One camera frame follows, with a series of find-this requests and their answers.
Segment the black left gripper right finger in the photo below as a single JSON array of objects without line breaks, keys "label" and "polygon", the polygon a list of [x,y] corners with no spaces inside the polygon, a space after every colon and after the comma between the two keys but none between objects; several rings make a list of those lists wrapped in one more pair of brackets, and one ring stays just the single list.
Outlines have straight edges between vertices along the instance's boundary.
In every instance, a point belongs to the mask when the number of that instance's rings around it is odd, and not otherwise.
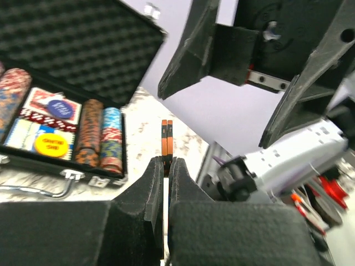
[{"label": "black left gripper right finger", "polygon": [[294,208],[215,202],[181,158],[170,169],[168,238],[172,265],[321,265]]}]

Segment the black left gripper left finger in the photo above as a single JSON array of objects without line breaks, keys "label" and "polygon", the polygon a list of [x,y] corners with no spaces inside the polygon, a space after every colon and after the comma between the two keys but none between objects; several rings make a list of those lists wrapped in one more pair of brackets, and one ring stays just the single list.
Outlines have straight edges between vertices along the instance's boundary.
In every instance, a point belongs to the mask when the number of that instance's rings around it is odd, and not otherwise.
[{"label": "black left gripper left finger", "polygon": [[159,265],[163,162],[110,201],[1,204],[2,265]]}]

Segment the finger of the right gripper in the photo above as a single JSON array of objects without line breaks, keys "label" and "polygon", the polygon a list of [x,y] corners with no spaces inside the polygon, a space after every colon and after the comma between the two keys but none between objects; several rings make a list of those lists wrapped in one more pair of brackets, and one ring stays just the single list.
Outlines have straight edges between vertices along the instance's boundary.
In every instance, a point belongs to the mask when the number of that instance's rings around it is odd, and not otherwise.
[{"label": "finger of the right gripper", "polygon": [[216,23],[218,1],[193,1],[179,46],[158,86],[167,99],[206,76],[243,85],[248,80],[256,30]]},{"label": "finger of the right gripper", "polygon": [[354,1],[342,1],[319,45],[275,108],[259,147],[316,123],[341,81],[354,69]]}]

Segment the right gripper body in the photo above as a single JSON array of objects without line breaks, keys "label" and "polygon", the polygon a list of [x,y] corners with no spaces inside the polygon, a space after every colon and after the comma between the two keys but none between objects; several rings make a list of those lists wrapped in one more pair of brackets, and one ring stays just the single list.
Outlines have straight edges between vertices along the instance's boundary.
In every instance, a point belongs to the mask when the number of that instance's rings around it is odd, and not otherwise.
[{"label": "right gripper body", "polygon": [[256,30],[248,83],[283,91],[319,45],[341,1],[239,1],[234,25]]}]

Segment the brown 100 poker chip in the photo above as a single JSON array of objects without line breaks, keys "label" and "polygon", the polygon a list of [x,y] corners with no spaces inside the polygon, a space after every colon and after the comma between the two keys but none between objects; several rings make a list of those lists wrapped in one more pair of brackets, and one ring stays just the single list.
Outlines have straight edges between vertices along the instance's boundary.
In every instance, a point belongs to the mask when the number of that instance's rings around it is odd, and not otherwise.
[{"label": "brown 100 poker chip", "polygon": [[161,121],[161,156],[164,165],[164,174],[167,171],[166,157],[168,154],[167,150],[167,120]]},{"label": "brown 100 poker chip", "polygon": [[172,163],[173,160],[173,121],[168,120],[167,125],[167,151],[168,151],[168,159],[169,163]]}]

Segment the yellow big blind button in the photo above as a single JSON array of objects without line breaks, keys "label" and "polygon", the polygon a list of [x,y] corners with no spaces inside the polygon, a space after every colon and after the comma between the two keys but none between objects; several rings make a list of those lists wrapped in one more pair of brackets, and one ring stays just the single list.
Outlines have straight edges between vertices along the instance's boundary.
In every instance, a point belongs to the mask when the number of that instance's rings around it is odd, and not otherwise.
[{"label": "yellow big blind button", "polygon": [[66,139],[54,133],[39,135],[34,142],[34,147],[39,154],[48,157],[62,157],[69,150]]}]

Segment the blue small blind button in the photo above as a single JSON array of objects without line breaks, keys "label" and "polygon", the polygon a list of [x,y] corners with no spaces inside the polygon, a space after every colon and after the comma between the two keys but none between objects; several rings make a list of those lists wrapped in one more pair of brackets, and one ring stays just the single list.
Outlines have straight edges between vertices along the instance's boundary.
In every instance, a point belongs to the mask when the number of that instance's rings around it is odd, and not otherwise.
[{"label": "blue small blind button", "polygon": [[47,110],[60,119],[70,119],[74,114],[74,109],[64,100],[51,100],[47,105]]}]

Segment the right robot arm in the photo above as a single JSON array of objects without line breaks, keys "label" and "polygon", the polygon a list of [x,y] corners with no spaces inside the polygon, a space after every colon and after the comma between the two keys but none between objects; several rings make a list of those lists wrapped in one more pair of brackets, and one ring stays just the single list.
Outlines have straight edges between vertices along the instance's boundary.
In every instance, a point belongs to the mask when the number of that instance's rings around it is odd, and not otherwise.
[{"label": "right robot arm", "polygon": [[353,1],[239,1],[234,25],[218,1],[193,1],[158,86],[167,99],[206,76],[282,90],[258,150],[230,159],[204,191],[169,174],[171,265],[327,265],[298,208],[282,198],[354,148],[354,96],[328,105],[354,68]]}]

